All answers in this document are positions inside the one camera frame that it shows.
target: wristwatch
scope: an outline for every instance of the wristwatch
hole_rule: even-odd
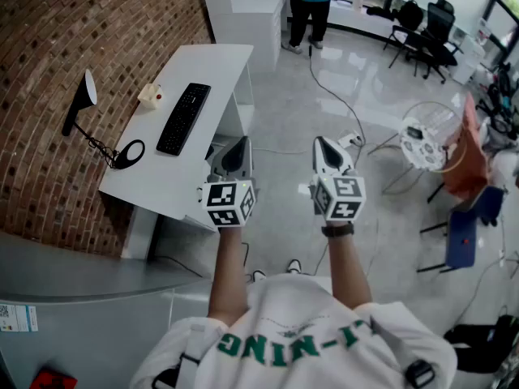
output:
[[[325,237],[345,237],[354,234],[354,224],[348,222],[342,226],[323,226],[321,232]]]

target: white cabinet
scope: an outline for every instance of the white cabinet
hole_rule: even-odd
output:
[[[251,73],[276,70],[284,0],[205,0],[217,43],[253,45]]]

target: qr code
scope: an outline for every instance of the qr code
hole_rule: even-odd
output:
[[[9,317],[8,307],[4,304],[0,304],[0,317]]]

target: lamp shade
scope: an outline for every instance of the lamp shade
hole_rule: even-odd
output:
[[[68,114],[63,124],[62,134],[67,136],[70,135],[72,127],[75,123],[75,118],[78,115],[80,109],[91,107],[97,104],[97,91],[96,85],[94,84],[94,78],[92,73],[87,69],[84,72],[84,76],[79,83],[78,89],[75,92],[74,100],[72,101],[71,107],[68,110]]]

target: blue chair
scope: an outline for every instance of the blue chair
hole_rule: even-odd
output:
[[[474,265],[476,259],[476,224],[481,218],[484,224],[497,226],[497,217],[501,211],[504,191],[494,186],[485,186],[478,196],[468,199],[455,206],[448,215],[448,221],[425,228],[420,233],[448,227],[447,250],[445,262],[432,267],[420,268],[416,272],[442,269],[440,274],[468,268]]]

